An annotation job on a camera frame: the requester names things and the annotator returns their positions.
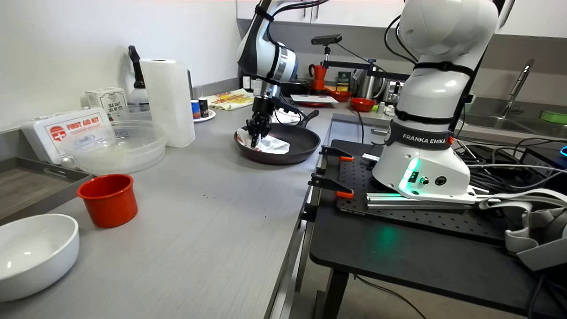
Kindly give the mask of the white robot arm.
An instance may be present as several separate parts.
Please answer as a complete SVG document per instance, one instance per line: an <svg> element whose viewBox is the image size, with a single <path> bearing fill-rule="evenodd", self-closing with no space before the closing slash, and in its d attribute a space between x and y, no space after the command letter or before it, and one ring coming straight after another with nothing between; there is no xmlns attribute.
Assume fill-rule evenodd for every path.
<svg viewBox="0 0 567 319"><path fill-rule="evenodd" d="M237 67L258 81L251 138L269 131L278 87L296 74L296 53L269 37L274 16L299 0L258 0L237 46ZM418 55L397 99L388 138L372 175L414 198L473 202L469 168L451 149L453 127L480 60L498 26L492 0L405 0L400 39Z"/></svg>

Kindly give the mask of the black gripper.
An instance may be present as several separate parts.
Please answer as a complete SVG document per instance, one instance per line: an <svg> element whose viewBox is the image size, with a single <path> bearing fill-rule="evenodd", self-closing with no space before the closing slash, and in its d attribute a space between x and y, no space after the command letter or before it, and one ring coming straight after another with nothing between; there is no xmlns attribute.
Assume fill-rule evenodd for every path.
<svg viewBox="0 0 567 319"><path fill-rule="evenodd" d="M248 147L255 149L258 140L269 134L269 122L274 111L272 99L255 97L251 104L251 117L246 120Z"/></svg>

